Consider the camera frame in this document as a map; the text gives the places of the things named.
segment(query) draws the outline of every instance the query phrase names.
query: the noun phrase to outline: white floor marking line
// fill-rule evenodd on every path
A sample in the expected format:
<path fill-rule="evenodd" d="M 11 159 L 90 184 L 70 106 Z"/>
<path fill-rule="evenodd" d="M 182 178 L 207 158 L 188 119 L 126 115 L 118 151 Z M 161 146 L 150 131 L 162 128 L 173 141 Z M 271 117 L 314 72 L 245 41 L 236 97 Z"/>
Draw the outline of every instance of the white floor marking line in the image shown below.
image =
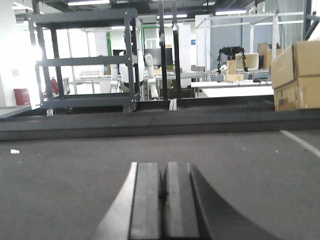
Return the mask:
<path fill-rule="evenodd" d="M 286 135 L 288 138 L 292 139 L 293 141 L 295 141 L 297 144 L 300 144 L 302 147 L 304 147 L 305 149 L 309 150 L 310 152 L 312 152 L 314 155 L 316 155 L 318 158 L 320 158 L 320 150 L 314 146 L 312 146 L 310 143 L 308 143 L 307 141 L 301 139 L 300 137 L 294 135 L 293 133 L 289 132 L 289 131 L 285 131 L 285 130 L 280 130 L 280 132 L 284 135 Z"/>

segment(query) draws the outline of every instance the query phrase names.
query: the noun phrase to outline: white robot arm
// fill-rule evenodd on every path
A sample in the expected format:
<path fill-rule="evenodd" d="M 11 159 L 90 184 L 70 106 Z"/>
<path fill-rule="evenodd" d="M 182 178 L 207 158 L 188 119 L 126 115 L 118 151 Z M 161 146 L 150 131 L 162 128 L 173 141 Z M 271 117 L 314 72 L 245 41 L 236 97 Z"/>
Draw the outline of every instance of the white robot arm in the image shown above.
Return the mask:
<path fill-rule="evenodd" d="M 118 90 L 118 65 L 110 64 L 110 68 L 111 68 L 110 92 L 114 94 L 114 93 L 117 93 L 117 90 Z"/>
<path fill-rule="evenodd" d="M 151 97 L 152 99 L 157 99 L 159 95 L 158 90 L 156 88 L 157 82 L 154 72 L 154 60 L 150 53 L 145 54 L 144 60 L 149 74 L 148 86 L 150 87 Z"/>

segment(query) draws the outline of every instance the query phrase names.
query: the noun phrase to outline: cart wheel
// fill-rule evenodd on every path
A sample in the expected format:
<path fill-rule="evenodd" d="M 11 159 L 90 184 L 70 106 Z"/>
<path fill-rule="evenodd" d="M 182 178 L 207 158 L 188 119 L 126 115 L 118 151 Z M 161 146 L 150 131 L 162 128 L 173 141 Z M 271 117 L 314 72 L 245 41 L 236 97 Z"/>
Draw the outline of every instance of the cart wheel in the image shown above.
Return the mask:
<path fill-rule="evenodd" d="M 137 104 L 133 104 L 130 106 L 131 112 L 134 112 L 137 109 Z"/>
<path fill-rule="evenodd" d="M 66 108 L 65 108 L 65 111 L 66 111 L 68 114 L 72 113 L 73 110 L 74 110 L 74 109 L 73 109 L 72 107 L 66 107 Z"/>
<path fill-rule="evenodd" d="M 47 117 L 52 117 L 56 115 L 56 111 L 53 108 L 49 108 L 46 110 L 46 116 Z"/>

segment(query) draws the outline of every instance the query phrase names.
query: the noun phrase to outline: red trash bin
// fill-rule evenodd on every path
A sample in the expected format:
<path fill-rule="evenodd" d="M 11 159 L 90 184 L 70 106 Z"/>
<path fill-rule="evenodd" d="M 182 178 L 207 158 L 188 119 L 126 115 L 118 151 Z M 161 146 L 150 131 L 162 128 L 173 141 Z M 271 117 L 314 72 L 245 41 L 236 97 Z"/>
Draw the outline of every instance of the red trash bin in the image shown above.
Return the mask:
<path fill-rule="evenodd" d="M 13 90 L 17 105 L 30 105 L 29 91 L 27 88 L 15 88 Z"/>

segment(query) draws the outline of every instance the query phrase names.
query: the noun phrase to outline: storage rack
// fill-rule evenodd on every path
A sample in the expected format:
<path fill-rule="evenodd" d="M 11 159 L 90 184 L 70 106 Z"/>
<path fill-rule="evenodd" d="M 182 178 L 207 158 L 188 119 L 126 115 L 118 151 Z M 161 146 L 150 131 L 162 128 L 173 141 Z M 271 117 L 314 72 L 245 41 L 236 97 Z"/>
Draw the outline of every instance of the storage rack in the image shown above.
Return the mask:
<path fill-rule="evenodd" d="M 42 50 L 42 60 L 37 61 L 35 64 L 36 78 L 40 96 L 40 106 L 44 109 L 123 106 L 124 112 L 131 112 L 135 110 L 136 103 L 140 100 L 136 40 L 137 17 L 138 12 L 134 8 L 121 8 L 86 12 L 64 12 L 46 15 L 35 14 L 29 17 L 28 21 L 31 43 L 33 46 L 36 45 L 35 30 L 37 30 L 38 44 Z M 57 29 L 108 27 L 112 25 L 123 24 L 125 26 L 125 55 L 77 58 L 59 57 Z M 51 31 L 54 59 L 47 59 L 45 42 L 42 31 L 43 28 L 50 29 Z M 129 93 L 64 95 L 61 66 L 106 65 L 123 63 L 126 64 L 128 67 Z M 40 67 L 43 68 L 45 87 L 48 98 L 44 98 L 44 94 L 42 92 Z M 52 94 L 50 76 L 47 72 L 48 67 L 55 67 L 57 83 L 59 88 L 59 96 L 53 96 Z"/>

